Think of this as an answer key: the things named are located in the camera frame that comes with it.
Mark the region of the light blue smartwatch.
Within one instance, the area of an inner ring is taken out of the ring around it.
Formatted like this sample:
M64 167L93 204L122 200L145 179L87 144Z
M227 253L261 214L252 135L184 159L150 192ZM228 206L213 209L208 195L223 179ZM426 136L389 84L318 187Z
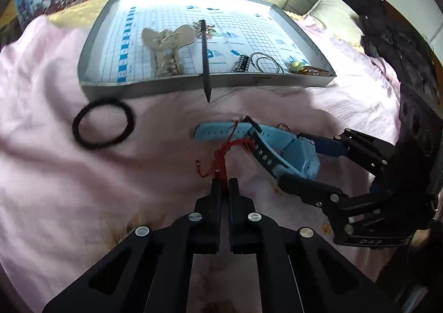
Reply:
M249 118L242 122L205 122L197 126L194 139L243 140L260 165L274 178L283 175L313 180L320 168L315 143L305 137L268 125L259 125Z

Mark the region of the green yellow bead charm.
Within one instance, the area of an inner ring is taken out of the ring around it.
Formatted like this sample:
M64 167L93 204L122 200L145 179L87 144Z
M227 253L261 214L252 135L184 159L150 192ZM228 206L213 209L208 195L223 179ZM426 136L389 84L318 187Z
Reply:
M294 60L291 62L291 71L293 73L302 71L304 67L305 67L305 62L303 61Z

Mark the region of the thin metal bangle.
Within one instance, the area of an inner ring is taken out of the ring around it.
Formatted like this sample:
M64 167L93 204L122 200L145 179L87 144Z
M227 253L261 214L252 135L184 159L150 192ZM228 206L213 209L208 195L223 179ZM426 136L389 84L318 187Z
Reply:
M267 74L284 74L283 67L272 57L262 56L255 60L255 67L262 73Z
M280 72L279 63L268 54L254 52L250 56L250 60L253 68L260 73L277 74Z

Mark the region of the black hair stick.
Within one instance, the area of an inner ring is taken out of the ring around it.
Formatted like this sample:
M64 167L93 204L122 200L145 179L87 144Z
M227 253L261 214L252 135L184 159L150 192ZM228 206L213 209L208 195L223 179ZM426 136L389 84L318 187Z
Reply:
M203 29L205 29L206 21L203 21ZM207 50L207 37L205 33L203 33L203 36L201 38L201 46L202 46L202 67L203 67L203 84L204 84L204 93L207 99L207 102L210 103L211 100L211 94L212 94L212 85L210 80L210 63L209 63L209 57L208 57L208 50Z

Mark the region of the beige hair claw clip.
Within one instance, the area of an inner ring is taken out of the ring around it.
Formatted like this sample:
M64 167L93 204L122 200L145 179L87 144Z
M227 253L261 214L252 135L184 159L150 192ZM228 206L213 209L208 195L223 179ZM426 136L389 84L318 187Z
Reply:
M143 28L141 37L150 50L154 78L184 75L179 50L194 43L195 31L191 26L181 25L173 31L165 29L160 32Z

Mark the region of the pastel charm jewelry cluster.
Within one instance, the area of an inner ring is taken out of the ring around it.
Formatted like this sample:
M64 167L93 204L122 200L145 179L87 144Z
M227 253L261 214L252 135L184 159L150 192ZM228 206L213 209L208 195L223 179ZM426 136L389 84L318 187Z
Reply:
M202 38L203 33L205 33L208 39L222 37L222 34L215 29L214 25L206 24L205 29L203 29L202 24L203 24L202 20L192 23L192 28L194 29L195 35L199 39Z

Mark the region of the black clothes pile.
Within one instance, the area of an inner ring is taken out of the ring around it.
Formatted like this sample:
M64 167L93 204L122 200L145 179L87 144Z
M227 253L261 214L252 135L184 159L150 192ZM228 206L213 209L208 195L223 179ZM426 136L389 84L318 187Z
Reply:
M369 57L381 57L405 83L439 103L439 86L431 49L422 35L384 0L342 0L357 15L361 43Z

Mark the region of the white pillow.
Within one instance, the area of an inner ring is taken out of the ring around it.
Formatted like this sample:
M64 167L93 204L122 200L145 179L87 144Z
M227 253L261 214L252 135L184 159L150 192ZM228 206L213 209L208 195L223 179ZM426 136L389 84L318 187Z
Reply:
M360 45L364 36L359 15L342 0L318 0L305 17L312 17L335 37L354 46Z

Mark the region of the pink bed sheet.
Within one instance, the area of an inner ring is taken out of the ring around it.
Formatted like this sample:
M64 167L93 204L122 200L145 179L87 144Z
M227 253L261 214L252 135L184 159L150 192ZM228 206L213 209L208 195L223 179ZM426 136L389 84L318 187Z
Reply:
M129 101L136 126L116 147L88 151L71 133L86 105L77 62L86 29L38 17L1 51L1 265L25 307L43 307L140 225L166 227L190 212L210 181L217 142L195 127L250 116L332 137L350 128L395 143L400 83L368 57L305 20L336 71L325 88L237 87Z

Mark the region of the silver grid-lined tray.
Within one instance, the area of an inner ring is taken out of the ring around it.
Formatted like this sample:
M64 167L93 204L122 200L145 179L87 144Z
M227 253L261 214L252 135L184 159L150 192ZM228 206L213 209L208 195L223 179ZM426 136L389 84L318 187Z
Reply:
M309 36L263 0L109 0L83 46L77 76L95 100L324 87L336 74Z

